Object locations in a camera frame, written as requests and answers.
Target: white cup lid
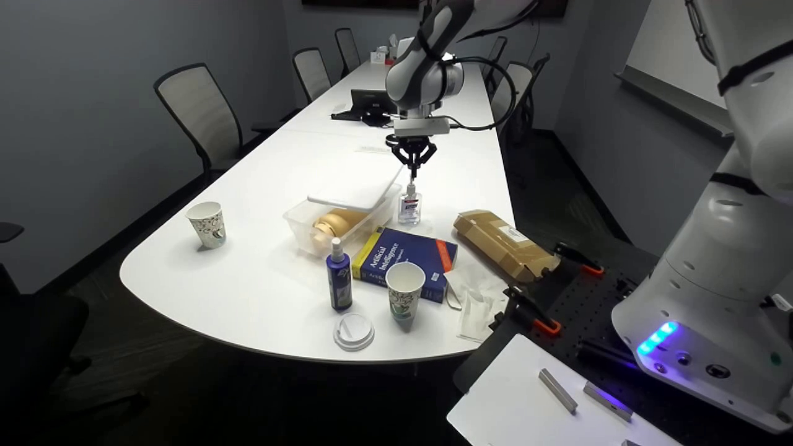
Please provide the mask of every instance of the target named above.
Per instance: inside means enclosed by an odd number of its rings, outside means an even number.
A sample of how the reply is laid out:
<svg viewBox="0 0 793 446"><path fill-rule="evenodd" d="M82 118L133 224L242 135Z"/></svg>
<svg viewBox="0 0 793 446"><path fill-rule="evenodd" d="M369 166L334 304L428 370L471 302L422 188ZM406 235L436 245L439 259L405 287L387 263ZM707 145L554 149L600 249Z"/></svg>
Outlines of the white cup lid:
<svg viewBox="0 0 793 446"><path fill-rule="evenodd" d="M333 329L333 340L348 352L366 348L372 343L372 339L374 339L372 323L358 313L345 314Z"/></svg>

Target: white board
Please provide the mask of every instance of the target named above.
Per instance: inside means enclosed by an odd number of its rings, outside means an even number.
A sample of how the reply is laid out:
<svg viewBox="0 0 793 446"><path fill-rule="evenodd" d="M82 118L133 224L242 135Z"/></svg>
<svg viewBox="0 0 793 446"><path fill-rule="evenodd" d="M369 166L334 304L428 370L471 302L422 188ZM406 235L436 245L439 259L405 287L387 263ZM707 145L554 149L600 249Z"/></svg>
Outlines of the white board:
<svg viewBox="0 0 793 446"><path fill-rule="evenodd" d="M537 377L546 368L578 403L571 415ZM587 380L516 335L446 419L473 446L676 444L636 413L624 421L583 391Z"/></svg>
<svg viewBox="0 0 793 446"><path fill-rule="evenodd" d="M626 65L726 108L716 67L705 60L682 0L652 0Z"/></svg>

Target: blue led light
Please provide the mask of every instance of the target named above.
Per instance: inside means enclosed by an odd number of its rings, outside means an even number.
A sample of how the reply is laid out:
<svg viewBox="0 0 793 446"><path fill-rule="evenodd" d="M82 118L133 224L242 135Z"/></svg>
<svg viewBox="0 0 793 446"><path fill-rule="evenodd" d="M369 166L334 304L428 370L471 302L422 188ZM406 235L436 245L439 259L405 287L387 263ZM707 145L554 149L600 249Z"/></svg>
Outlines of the blue led light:
<svg viewBox="0 0 793 446"><path fill-rule="evenodd" d="M674 333L675 330L677 330L676 322L667 322L663 324L655 333L650 335L647 340L639 345L637 351L640 355L647 355L652 350L655 350L655 347L657 347L661 342L664 342L666 337Z"/></svg>

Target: disposable coffee cup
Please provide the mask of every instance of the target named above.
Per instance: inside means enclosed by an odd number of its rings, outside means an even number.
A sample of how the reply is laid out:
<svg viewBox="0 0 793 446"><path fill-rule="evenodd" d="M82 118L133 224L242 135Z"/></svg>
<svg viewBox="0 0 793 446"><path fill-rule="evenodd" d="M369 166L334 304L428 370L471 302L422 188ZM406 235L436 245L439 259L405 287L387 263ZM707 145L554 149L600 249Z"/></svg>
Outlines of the disposable coffee cup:
<svg viewBox="0 0 793 446"><path fill-rule="evenodd" d="M187 211L186 216L205 248L220 248L226 242L226 226L220 203L198 203Z"/></svg>
<svg viewBox="0 0 793 446"><path fill-rule="evenodd" d="M416 316L425 278L419 265L410 262L397 263L385 273L389 308L394 319L410 321Z"/></svg>

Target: cardboard package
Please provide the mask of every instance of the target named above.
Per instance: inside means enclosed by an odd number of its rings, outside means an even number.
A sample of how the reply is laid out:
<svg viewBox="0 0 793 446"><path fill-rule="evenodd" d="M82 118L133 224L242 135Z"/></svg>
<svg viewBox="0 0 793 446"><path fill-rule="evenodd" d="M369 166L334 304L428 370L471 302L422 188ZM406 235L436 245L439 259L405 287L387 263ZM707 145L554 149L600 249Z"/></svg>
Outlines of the cardboard package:
<svg viewBox="0 0 793 446"><path fill-rule="evenodd" d="M487 256L519 283L534 282L543 268L553 271L559 265L558 257L540 248L490 211L460 213L454 228L462 241L478 248L480 254Z"/></svg>

